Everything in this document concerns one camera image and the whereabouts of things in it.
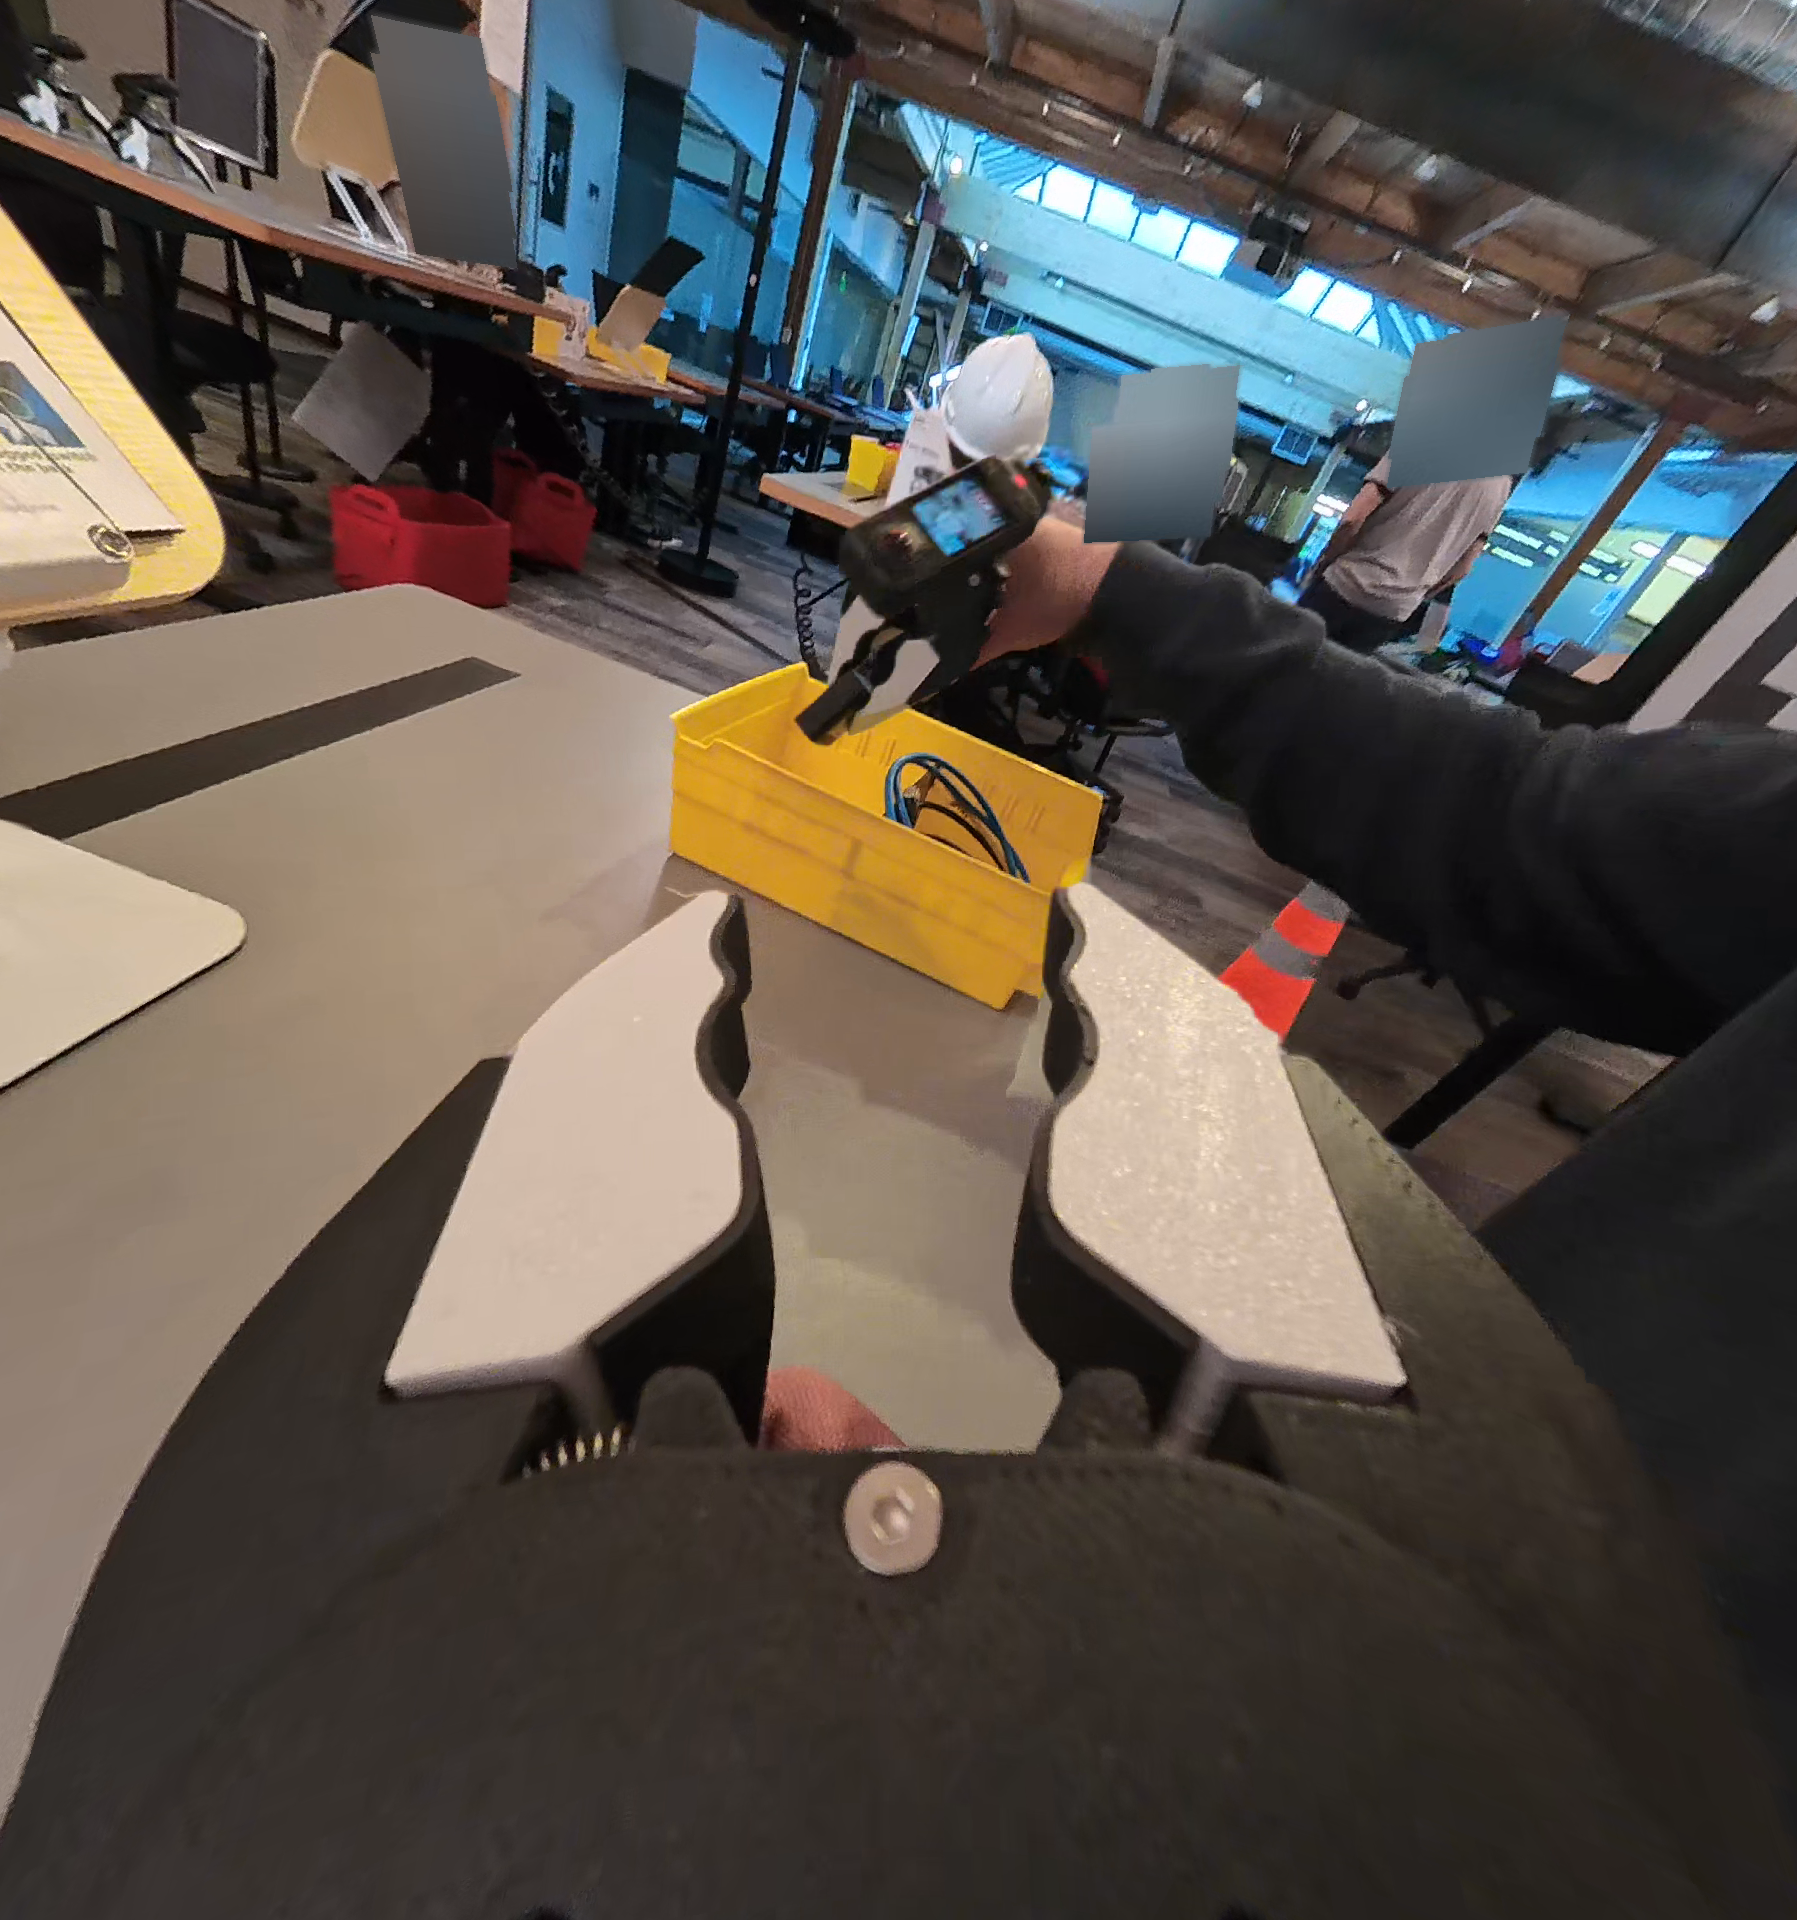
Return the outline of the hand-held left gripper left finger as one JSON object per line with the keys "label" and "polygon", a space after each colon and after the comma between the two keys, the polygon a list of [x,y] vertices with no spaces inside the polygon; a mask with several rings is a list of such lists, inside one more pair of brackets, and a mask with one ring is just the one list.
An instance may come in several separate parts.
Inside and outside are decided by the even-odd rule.
{"label": "hand-held left gripper left finger", "polygon": [[384,1367],[397,1398],[635,1404],[698,1370],[765,1396],[774,1256],[745,904],[685,899],[520,1036]]}

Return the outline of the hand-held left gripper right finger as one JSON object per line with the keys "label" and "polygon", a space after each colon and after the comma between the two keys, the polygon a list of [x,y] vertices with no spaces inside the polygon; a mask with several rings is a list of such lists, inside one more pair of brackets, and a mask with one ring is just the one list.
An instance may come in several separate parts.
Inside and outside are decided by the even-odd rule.
{"label": "hand-held left gripper right finger", "polygon": [[1097,885],[1051,899],[1050,1106],[1012,1256],[1063,1387],[1137,1384],[1169,1453],[1242,1395],[1388,1407],[1406,1371],[1283,1043]]}

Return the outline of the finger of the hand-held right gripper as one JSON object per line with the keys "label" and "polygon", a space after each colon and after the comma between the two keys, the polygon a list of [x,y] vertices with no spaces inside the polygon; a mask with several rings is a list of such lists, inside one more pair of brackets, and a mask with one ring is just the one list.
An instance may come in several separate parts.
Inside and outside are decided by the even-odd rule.
{"label": "finger of the hand-held right gripper", "polygon": [[968,678],[977,666],[977,644],[959,639],[942,648],[938,639],[903,637],[881,651],[877,665],[887,666],[887,673],[859,713],[856,733],[919,709]]}
{"label": "finger of the hand-held right gripper", "polygon": [[800,733],[822,746],[846,733],[890,681],[901,651],[901,630],[867,632],[825,692],[796,717]]}

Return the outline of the yellow plastic bin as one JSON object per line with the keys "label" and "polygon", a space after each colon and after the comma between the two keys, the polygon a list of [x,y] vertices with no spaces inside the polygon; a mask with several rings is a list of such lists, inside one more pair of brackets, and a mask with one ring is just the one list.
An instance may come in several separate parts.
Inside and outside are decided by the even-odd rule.
{"label": "yellow plastic bin", "polygon": [[780,666],[673,714],[671,852],[989,1008],[1039,996],[1102,794],[915,711],[813,743],[817,694]]}

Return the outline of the person's right forearm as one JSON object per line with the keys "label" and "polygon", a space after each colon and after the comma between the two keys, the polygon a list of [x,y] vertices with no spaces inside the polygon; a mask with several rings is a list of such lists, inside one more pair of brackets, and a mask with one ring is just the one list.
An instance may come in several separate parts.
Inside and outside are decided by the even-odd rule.
{"label": "person's right forearm", "polygon": [[1797,733],[1541,730],[1358,656],[1244,574],[1087,563],[1073,636],[1280,864],[1506,1011],[1797,1043]]}

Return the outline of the person's right hand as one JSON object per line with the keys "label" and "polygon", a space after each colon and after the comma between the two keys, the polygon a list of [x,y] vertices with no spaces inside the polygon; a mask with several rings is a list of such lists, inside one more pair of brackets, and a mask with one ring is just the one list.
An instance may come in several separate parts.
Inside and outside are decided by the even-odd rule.
{"label": "person's right hand", "polygon": [[1080,523],[1050,514],[1004,563],[978,665],[1047,648],[1073,636],[1094,610],[1123,546],[1087,541]]}

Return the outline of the person's left hand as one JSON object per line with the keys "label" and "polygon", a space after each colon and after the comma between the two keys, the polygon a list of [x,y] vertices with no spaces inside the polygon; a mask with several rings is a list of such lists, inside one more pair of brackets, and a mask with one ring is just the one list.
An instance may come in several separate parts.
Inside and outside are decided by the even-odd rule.
{"label": "person's left hand", "polygon": [[903,1453],[887,1422],[814,1367],[774,1367],[759,1444],[767,1453]]}

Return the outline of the white hard hat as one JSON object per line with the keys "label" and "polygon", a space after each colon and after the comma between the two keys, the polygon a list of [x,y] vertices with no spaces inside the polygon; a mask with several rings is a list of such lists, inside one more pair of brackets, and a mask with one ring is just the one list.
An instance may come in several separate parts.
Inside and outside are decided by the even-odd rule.
{"label": "white hard hat", "polygon": [[982,343],[960,362],[940,412],[959,461],[1022,465],[1045,448],[1051,408],[1051,365],[1033,334],[1014,331]]}

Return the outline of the orange traffic cone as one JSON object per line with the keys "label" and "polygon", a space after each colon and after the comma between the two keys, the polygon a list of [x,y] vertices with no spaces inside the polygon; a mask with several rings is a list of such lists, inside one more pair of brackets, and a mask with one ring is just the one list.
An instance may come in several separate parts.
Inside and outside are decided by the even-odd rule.
{"label": "orange traffic cone", "polygon": [[1322,961],[1342,937],[1349,905],[1330,889],[1308,884],[1258,939],[1220,975],[1252,1017],[1278,1043],[1288,1043],[1297,1017],[1317,985]]}

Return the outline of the black floor stand pole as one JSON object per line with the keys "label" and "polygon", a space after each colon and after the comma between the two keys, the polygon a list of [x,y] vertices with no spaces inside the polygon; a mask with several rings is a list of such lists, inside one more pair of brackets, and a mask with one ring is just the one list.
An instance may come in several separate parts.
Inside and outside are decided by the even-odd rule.
{"label": "black floor stand pole", "polygon": [[720,503],[726,468],[742,408],[747,355],[752,347],[776,210],[780,203],[783,167],[789,150],[795,106],[800,94],[807,57],[817,51],[825,59],[850,59],[856,51],[856,37],[853,31],[843,26],[836,10],[823,5],[751,3],[748,9],[785,41],[783,73],[774,118],[771,145],[767,154],[767,178],[760,211],[752,231],[752,247],[745,280],[732,365],[727,369],[727,382],[720,403],[711,450],[698,468],[697,544],[671,546],[660,554],[660,574],[663,584],[681,588],[709,601],[732,601],[740,588],[738,572],[713,554],[713,542],[720,531]]}

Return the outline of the red fabric bin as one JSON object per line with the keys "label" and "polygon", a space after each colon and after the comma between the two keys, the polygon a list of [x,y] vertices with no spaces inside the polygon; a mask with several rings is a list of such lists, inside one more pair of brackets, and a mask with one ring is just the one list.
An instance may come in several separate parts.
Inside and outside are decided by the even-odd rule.
{"label": "red fabric bin", "polygon": [[516,563],[584,572],[596,508],[587,490],[516,448],[493,452],[493,511],[510,527]]}
{"label": "red fabric bin", "polygon": [[479,608],[510,604],[510,522],[466,492],[334,486],[330,523],[340,588],[419,585]]}

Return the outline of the white document stand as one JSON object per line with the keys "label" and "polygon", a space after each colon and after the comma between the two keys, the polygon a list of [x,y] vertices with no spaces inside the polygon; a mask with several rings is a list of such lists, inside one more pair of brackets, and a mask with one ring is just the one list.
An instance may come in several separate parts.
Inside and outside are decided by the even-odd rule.
{"label": "white document stand", "polygon": [[[84,508],[0,515],[0,684],[10,628],[128,585],[133,541]],[[0,1091],[227,961],[216,899],[0,821]]]}

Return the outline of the long wooden table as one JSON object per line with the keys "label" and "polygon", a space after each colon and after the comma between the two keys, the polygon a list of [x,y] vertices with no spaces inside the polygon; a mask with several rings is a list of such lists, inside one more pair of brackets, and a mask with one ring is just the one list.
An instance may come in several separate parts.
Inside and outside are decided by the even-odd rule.
{"label": "long wooden table", "polygon": [[171,348],[171,318],[190,240],[234,255],[225,302],[236,325],[276,292],[290,305],[342,323],[371,323],[425,343],[457,341],[530,360],[537,331],[564,333],[564,315],[467,270],[343,239],[271,206],[244,186],[188,186],[146,172],[109,150],[48,132],[0,108],[0,172],[21,174],[101,208],[112,223],[124,297],[142,339],[140,393],[184,452],[193,456],[190,400]]}

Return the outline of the black printed sign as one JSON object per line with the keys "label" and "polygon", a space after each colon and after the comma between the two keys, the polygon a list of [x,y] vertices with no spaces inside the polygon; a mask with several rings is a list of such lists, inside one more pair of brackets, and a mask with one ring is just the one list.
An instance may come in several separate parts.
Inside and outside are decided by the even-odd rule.
{"label": "black printed sign", "polygon": [[1797,733],[1797,531],[1645,699],[1632,732],[1680,723]]}

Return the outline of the dark monitor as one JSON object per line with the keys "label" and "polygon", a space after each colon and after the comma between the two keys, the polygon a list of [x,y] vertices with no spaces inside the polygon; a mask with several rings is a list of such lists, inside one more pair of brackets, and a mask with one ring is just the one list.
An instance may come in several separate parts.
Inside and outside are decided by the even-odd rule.
{"label": "dark monitor", "polygon": [[269,35],[214,3],[167,3],[177,124],[214,159],[279,172],[279,71]]}

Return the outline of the light wooden board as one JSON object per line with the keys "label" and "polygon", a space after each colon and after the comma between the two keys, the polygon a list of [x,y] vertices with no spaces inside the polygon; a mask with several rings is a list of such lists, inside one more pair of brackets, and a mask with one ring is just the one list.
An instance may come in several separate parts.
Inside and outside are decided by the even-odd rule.
{"label": "light wooden board", "polygon": [[0,303],[163,503],[186,522],[172,537],[135,537],[137,558],[128,585],[110,588],[84,606],[36,608],[27,622],[14,625],[190,598],[214,577],[225,558],[227,538],[218,507],[192,457],[182,450],[3,203]]}

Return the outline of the printed instruction sheet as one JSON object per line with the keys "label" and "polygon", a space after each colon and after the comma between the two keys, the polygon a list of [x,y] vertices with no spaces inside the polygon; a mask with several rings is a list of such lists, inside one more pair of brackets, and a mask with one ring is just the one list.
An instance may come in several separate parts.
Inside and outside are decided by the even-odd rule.
{"label": "printed instruction sheet", "polygon": [[184,525],[0,303],[0,604],[121,584]]}

